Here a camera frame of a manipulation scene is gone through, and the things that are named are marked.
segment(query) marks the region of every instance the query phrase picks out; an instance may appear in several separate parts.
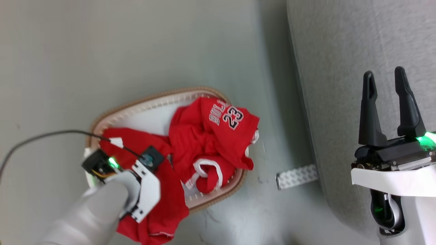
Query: red clothing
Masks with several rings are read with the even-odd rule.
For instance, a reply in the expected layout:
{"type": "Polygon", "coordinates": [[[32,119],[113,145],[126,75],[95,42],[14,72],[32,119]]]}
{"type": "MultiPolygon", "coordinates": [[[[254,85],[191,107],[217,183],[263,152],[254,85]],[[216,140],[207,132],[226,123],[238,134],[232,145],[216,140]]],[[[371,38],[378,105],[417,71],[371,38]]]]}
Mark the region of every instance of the red clothing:
{"type": "Polygon", "coordinates": [[[202,156],[195,161],[194,169],[199,173],[196,186],[202,193],[227,185],[236,171],[235,166],[221,156],[202,156]]]}
{"type": "MultiPolygon", "coordinates": [[[[103,136],[121,137],[123,144],[138,154],[144,152],[150,145],[153,145],[165,158],[173,152],[167,143],[168,138],[164,136],[155,136],[128,128],[109,128],[104,131],[103,136]]],[[[109,156],[114,157],[124,169],[131,169],[137,159],[130,152],[110,142],[101,141],[100,147],[109,156]]],[[[180,221],[189,214],[180,179],[173,171],[170,162],[165,159],[154,174],[160,180],[159,203],[139,224],[127,215],[120,221],[117,230],[120,234],[141,242],[142,245],[160,245],[171,241],[180,221]]]]}
{"type": "Polygon", "coordinates": [[[253,161],[245,157],[245,150],[258,123],[259,118],[248,110],[217,98],[198,98],[191,105],[180,107],[171,120],[169,132],[174,170],[188,188],[195,181],[198,184],[198,179],[204,181],[193,163],[205,156],[220,156],[217,162],[221,164],[252,170],[253,161]]]}

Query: number 23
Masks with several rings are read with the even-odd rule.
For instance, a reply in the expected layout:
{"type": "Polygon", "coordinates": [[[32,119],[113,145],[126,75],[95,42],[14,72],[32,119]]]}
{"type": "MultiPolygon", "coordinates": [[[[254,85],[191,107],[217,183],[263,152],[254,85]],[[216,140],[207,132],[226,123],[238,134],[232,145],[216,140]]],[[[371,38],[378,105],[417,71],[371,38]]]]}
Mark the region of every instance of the number 23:
{"type": "Polygon", "coordinates": [[[244,114],[236,107],[230,106],[227,110],[227,113],[224,114],[222,119],[224,120],[224,122],[228,123],[228,126],[231,129],[235,130],[238,127],[239,122],[244,119],[244,114]]]}

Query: robotic hand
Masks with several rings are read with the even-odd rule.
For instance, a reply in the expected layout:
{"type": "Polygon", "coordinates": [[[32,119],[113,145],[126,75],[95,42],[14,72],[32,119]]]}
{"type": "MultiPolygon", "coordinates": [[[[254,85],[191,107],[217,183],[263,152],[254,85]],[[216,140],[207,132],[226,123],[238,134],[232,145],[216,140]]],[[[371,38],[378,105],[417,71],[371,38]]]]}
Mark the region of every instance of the robotic hand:
{"type": "Polygon", "coordinates": [[[37,245],[105,245],[125,215],[140,223],[160,200],[160,182],[150,167],[160,164],[153,158],[158,153],[147,151],[148,162],[137,160],[133,171],[122,171],[102,150],[90,154],[82,167],[102,185],[87,190],[37,245]]]}
{"type": "Polygon", "coordinates": [[[371,212],[382,245],[436,244],[436,134],[427,132],[402,67],[395,69],[399,138],[387,140],[378,120],[374,75],[363,80],[353,184],[371,189],[371,212]]]}
{"type": "Polygon", "coordinates": [[[38,245],[104,245],[118,227],[129,192],[121,182],[89,189],[71,210],[55,221],[38,245]]]}

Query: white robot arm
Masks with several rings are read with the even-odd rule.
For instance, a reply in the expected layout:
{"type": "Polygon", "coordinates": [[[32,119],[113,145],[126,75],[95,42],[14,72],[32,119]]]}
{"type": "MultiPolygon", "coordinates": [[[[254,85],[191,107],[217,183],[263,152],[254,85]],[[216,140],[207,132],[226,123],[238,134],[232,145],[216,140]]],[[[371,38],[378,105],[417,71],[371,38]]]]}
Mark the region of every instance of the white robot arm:
{"type": "Polygon", "coordinates": [[[105,245],[115,233],[129,192],[121,182],[89,190],[55,221],[37,245],[105,245]]]}
{"type": "Polygon", "coordinates": [[[378,120],[374,75],[364,75],[353,184],[371,192],[382,245],[436,244],[436,134],[427,132],[402,67],[395,69],[399,138],[387,140],[378,120]]]}

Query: white trim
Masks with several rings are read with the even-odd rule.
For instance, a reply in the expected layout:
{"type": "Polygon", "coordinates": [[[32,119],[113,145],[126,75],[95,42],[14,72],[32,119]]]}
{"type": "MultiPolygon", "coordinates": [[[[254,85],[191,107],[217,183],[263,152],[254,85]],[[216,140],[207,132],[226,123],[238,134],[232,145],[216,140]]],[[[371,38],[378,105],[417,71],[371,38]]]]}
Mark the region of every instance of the white trim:
{"type": "Polygon", "coordinates": [[[222,186],[222,180],[223,180],[223,176],[222,176],[222,172],[221,172],[221,167],[215,161],[212,161],[212,160],[209,160],[209,159],[198,159],[194,163],[194,169],[203,178],[207,178],[208,177],[208,174],[201,168],[201,166],[203,166],[203,165],[214,166],[216,168],[217,174],[218,174],[218,182],[217,182],[215,188],[217,188],[217,187],[220,188],[222,186]]]}
{"type": "Polygon", "coordinates": [[[197,182],[200,175],[198,173],[194,173],[188,181],[186,181],[185,186],[188,188],[188,190],[191,190],[195,186],[195,182],[197,182]]]}
{"type": "Polygon", "coordinates": [[[253,138],[251,139],[251,144],[256,143],[258,139],[259,139],[259,129],[256,129],[256,131],[254,132],[253,138]]]}
{"type": "Polygon", "coordinates": [[[166,235],[166,236],[169,236],[169,237],[174,237],[174,234],[166,233],[166,232],[163,232],[163,231],[160,231],[159,233],[148,234],[148,235],[149,235],[149,236],[160,236],[160,235],[166,235]]]}

